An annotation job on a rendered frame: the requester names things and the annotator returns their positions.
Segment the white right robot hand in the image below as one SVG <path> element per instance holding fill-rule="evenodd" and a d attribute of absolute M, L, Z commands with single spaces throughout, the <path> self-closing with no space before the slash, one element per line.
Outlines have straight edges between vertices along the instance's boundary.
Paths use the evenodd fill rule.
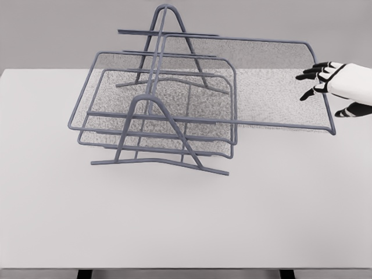
<path fill-rule="evenodd" d="M 354 63 L 321 62 L 295 77 L 297 80 L 315 80 L 321 83 L 307 90 L 300 98 L 332 94 L 351 100 L 347 107 L 335 112 L 335 117 L 362 117 L 372 115 L 372 69 Z"/>

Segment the grey mesh folder tray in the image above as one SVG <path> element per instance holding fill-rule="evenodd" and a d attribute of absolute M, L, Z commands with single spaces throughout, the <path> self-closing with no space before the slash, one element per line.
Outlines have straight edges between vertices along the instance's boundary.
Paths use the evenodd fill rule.
<path fill-rule="evenodd" d="M 98 52 L 68 126 L 81 145 L 231 156 L 236 72 L 217 56 Z"/>
<path fill-rule="evenodd" d="M 130 102 L 146 93 L 148 73 L 111 68 L 94 69 L 87 77 L 71 126 L 80 129 L 82 144 L 117 146 Z M 234 93 L 228 79 L 189 74 L 162 73 L 155 91 L 197 155 L 232 157 L 237 127 L 233 124 Z M 147 101 L 138 102 L 135 115 L 150 112 L 161 115 L 156 104 L 148 110 Z M 184 149 L 165 120 L 135 117 L 124 146 Z"/>
<path fill-rule="evenodd" d="M 160 37 L 158 51 L 217 56 L 230 63 L 236 72 L 237 135 L 240 127 L 335 134 L 325 96 L 300 100 L 319 84 L 295 78 L 315 63 L 305 42 L 166 33 Z"/>

